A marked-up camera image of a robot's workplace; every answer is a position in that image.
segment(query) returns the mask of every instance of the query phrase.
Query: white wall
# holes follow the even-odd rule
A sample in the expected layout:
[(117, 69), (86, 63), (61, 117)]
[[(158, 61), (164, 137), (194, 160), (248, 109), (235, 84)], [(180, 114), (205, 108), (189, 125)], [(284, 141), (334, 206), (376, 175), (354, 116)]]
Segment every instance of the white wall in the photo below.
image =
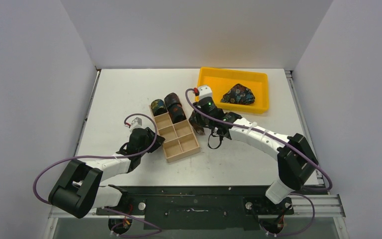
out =
[(351, 238), (382, 238), (382, 1), (334, 0), (293, 76)]
[[(42, 237), (50, 207), (32, 183), (73, 155), (95, 76), (58, 0), (0, 0), (0, 239)], [(42, 196), (58, 171), (39, 182)]]
[(332, 0), (61, 0), (98, 68), (294, 69)]

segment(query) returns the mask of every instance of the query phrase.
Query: metal bolt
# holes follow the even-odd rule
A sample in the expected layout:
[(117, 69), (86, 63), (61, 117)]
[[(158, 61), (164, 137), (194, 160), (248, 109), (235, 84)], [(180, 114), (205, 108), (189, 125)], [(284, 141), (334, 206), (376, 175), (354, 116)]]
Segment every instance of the metal bolt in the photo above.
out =
[(247, 203), (245, 204), (245, 208), (248, 209), (248, 210), (250, 210), (251, 207), (252, 207), (252, 205), (253, 205), (252, 202), (247, 202)]
[(138, 204), (138, 209), (144, 210), (145, 208), (146, 208), (146, 204), (145, 203), (139, 203)]

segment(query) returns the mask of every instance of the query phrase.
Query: black metal base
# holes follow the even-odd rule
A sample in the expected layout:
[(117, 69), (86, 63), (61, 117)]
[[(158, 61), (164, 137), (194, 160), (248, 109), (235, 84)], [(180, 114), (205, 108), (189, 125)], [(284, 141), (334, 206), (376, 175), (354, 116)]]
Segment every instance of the black metal base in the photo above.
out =
[[(254, 220), (254, 215), (245, 208), (246, 202), (252, 201), (257, 215), (278, 215), (285, 209), (285, 201), (275, 205), (265, 197), (268, 186), (120, 187), (128, 192), (128, 203), (133, 206), (132, 215), (145, 214), (145, 220), (165, 230), (259, 230), (260, 225)], [(144, 210), (138, 209), (140, 202), (146, 204)], [(126, 212), (128, 205), (112, 208)], [(96, 213), (115, 215), (102, 209), (97, 209)]]

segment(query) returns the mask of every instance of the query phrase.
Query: wire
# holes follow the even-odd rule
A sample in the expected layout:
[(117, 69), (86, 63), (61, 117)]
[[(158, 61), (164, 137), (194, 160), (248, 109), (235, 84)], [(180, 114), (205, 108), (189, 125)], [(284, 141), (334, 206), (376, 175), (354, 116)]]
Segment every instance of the wire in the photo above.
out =
[(311, 221), (301, 230), (297, 231), (297, 232), (294, 232), (294, 233), (284, 233), (284, 234), (273, 234), (271, 232), (268, 232), (263, 226), (261, 226), (261, 228), (266, 231), (267, 235), (271, 235), (271, 236), (275, 236), (275, 237), (287, 237), (287, 236), (294, 236), (294, 235), (297, 235), (297, 234), (300, 234), (300, 233), (303, 233), (304, 231), (306, 231), (313, 223), (314, 223), (314, 219), (315, 219), (315, 209), (314, 209), (314, 203), (311, 201), (311, 199), (309, 197), (307, 197), (306, 195), (303, 195), (303, 194), (299, 194), (299, 193), (290, 193), (290, 195), (295, 195), (295, 196), (300, 196), (300, 197), (303, 197), (305, 199), (307, 199), (310, 204), (311, 204), (311, 207), (312, 207), (312, 217), (311, 217)]
[[(128, 212), (128, 214), (131, 214), (131, 213), (132, 213), (132, 204), (130, 204), (128, 207), (129, 207), (129, 212)], [(126, 220), (126, 216), (124, 217), (124, 220), (123, 220), (122, 222), (123, 222), (122, 225), (125, 226), (125, 223), (128, 222), (128, 221)]]
[(138, 155), (141, 155), (141, 154), (144, 154), (146, 153), (147, 151), (149, 151), (154, 143), (156, 142), (156, 138), (157, 138), (157, 126), (156, 126), (156, 123), (150, 118), (148, 117), (147, 115), (145, 114), (141, 114), (141, 113), (135, 113), (135, 114), (132, 114), (132, 115), (128, 115), (125, 120), (124, 120), (124, 124), (128, 124), (127, 123), (127, 120), (129, 118), (131, 118), (132, 116), (143, 116), (143, 117), (146, 117), (147, 119), (150, 120), (150, 122), (153, 124), (154, 126), (154, 130), (155, 130), (155, 134), (154, 134), (154, 139), (153, 139), (153, 142), (151, 143), (151, 145), (144, 149), (143, 151), (141, 152), (138, 152), (138, 153), (134, 153), (134, 154), (130, 154), (130, 155), (123, 155), (123, 156), (94, 156), (94, 155), (82, 155), (82, 156), (75, 156), (75, 157), (70, 157), (70, 158), (66, 158), (66, 159), (62, 159), (62, 160), (59, 160), (58, 162), (55, 162), (53, 164), (51, 164), (50, 166), (48, 166), (47, 168), (43, 169), (43, 171), (41, 171), (39, 173), (39, 175), (37, 175), (37, 177), (34, 179), (34, 182), (33, 182), (33, 193), (34, 195), (36, 196), (36, 198), (38, 200), (40, 200), (41, 202), (43, 203), (46, 203), (46, 204), (50, 204), (46, 199), (42, 198), (39, 193), (37, 192), (37, 182), (39, 181), (40, 177), (45, 173), (47, 172), (49, 169), (55, 167), (56, 165), (58, 164), (61, 164), (63, 162), (66, 162), (66, 161), (70, 161), (70, 160), (73, 160), (73, 159), (80, 159), (80, 158), (96, 158), (96, 159), (118, 159), (118, 158), (129, 158), (129, 157), (135, 157), (135, 156), (138, 156)]
[(279, 214), (279, 216), (274, 220), (273, 223), (279, 223), (280, 220), (283, 220), (283, 217), (285, 216), (285, 213), (289, 211), (289, 209), (292, 207), (292, 204), (290, 204), (285, 210), (282, 210), (282, 213)]
[[(151, 232), (151, 233), (147, 233), (147, 234), (141, 234), (141, 235), (132, 235), (132, 236), (127, 236), (127, 235), (119, 235), (121, 238), (143, 238), (143, 237), (147, 237), (147, 236), (151, 236), (151, 235), (154, 235), (154, 234), (158, 234), (158, 233), (161, 233), (162, 232), (162, 229), (156, 225), (154, 225), (153, 223), (150, 223), (144, 219), (141, 219), (141, 218), (136, 218), (134, 216), (131, 216), (131, 215), (128, 215), (126, 213), (123, 213), (123, 212), (120, 212), (120, 211), (117, 211), (117, 210), (114, 210), (114, 209), (110, 209), (110, 208), (103, 208), (104, 210), (106, 211), (109, 211), (109, 212), (113, 212), (113, 213), (116, 213), (116, 214), (119, 214), (119, 215), (122, 215), (122, 216), (126, 216), (126, 217), (129, 217), (131, 219), (134, 219), (136, 221), (139, 221), (139, 222), (142, 222), (144, 224), (147, 224), (155, 229), (157, 229), (158, 231), (157, 232)], [(111, 232), (113, 232), (113, 230), (115, 228), (117, 228), (118, 226), (120, 226), (122, 223), (118, 223), (116, 224), (115, 226), (113, 226), (110, 230)]]
[[(240, 125), (240, 124), (235, 124), (235, 123), (229, 123), (229, 122), (225, 122), (225, 121), (222, 121), (222, 120), (219, 120), (219, 119), (216, 119), (216, 118), (213, 118), (203, 112), (201, 112), (197, 107), (195, 107), (189, 97), (188, 97), (188, 92), (192, 91), (194, 93), (194, 89), (188, 89), (185, 91), (185, 98), (187, 99), (188, 101), (188, 104), (197, 112), (199, 113), (200, 115), (208, 118), (209, 120), (213, 120), (213, 121), (216, 121), (218, 123), (223, 123), (223, 124), (227, 124), (227, 125), (230, 125), (230, 126), (235, 126), (235, 127), (239, 127), (239, 128), (244, 128), (244, 129), (249, 129), (249, 127), (247, 126), (244, 126), (244, 125)], [(329, 191), (330, 189), (332, 189), (333, 187), (333, 183), (332, 183), (332, 180), (330, 179), (329, 175), (323, 170), (321, 169), (317, 164), (315, 164), (311, 159), (309, 159), (307, 156), (305, 156), (305, 154), (303, 154), (301, 151), (299, 151), (297, 148), (295, 148), (294, 146), (290, 145), (289, 143), (281, 140), (280, 138), (277, 138), (267, 132), (264, 132), (263, 130), (261, 129), (258, 129), (258, 128), (252, 128), (251, 130), (254, 130), (256, 132), (259, 132), (259, 133), (263, 133), (265, 134), (266, 136), (276, 140), (277, 142), (279, 143), (282, 143), (284, 144), (285, 146), (287, 146), (288, 148), (290, 148), (293, 152), (297, 153), (299, 156), (301, 156), (303, 159), (305, 159), (311, 166), (313, 166), (315, 169), (317, 169), (318, 171), (321, 172), (321, 174), (323, 174), (323, 176), (327, 179), (327, 181), (329, 182), (329, 186), (327, 188), (310, 188), (310, 187), (303, 187), (303, 189), (307, 189), (307, 190), (310, 190), (310, 191), (313, 191), (313, 192), (327, 192)]]
[[(211, 147), (210, 146), (210, 137), (213, 137), (213, 138), (215, 138), (215, 137), (219, 137), (219, 145), (217, 146), (217, 147), (215, 147), (215, 148), (213, 148), (213, 147)], [(223, 141), (223, 136), (214, 136), (213, 135), (213, 132), (211, 132), (211, 134), (208, 136), (208, 140), (207, 140), (207, 146), (210, 148), (210, 149), (218, 149), (221, 145), (222, 145), (222, 141)]]

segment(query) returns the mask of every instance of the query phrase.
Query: wooden compartment tray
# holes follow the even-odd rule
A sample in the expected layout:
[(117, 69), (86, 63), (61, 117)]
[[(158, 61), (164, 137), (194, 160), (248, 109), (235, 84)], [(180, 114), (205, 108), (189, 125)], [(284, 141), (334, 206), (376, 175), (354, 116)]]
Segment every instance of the wooden compartment tray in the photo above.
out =
[(157, 134), (166, 139), (162, 148), (168, 163), (200, 152), (200, 145), (187, 119), (173, 124), (169, 113), (158, 116), (152, 113), (152, 117), (156, 122)]

